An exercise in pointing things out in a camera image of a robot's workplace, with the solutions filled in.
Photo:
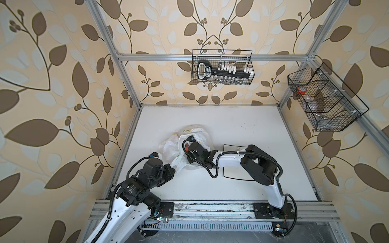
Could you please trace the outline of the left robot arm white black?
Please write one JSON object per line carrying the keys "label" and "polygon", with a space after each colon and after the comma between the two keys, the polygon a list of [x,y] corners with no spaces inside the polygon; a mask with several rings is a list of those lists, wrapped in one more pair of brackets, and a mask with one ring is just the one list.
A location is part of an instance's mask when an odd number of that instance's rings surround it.
{"label": "left robot arm white black", "polygon": [[151,192],[171,181],[175,174],[170,164],[164,164],[156,152],[143,157],[143,168],[134,175],[127,173],[111,194],[108,210],[86,243],[124,243],[148,219],[168,221],[173,216],[174,203],[161,202]]}

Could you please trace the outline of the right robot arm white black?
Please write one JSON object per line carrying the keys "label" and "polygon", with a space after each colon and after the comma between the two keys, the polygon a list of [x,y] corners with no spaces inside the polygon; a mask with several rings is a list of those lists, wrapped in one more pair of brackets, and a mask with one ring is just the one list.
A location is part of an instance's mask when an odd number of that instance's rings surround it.
{"label": "right robot arm white black", "polygon": [[282,191],[281,165],[257,146],[250,144],[239,151],[208,150],[194,136],[189,136],[182,142],[182,149],[189,163],[205,168],[214,179],[218,177],[222,167],[240,167],[253,181],[263,185],[267,202],[253,204],[256,219],[297,219],[298,210],[294,198]]}

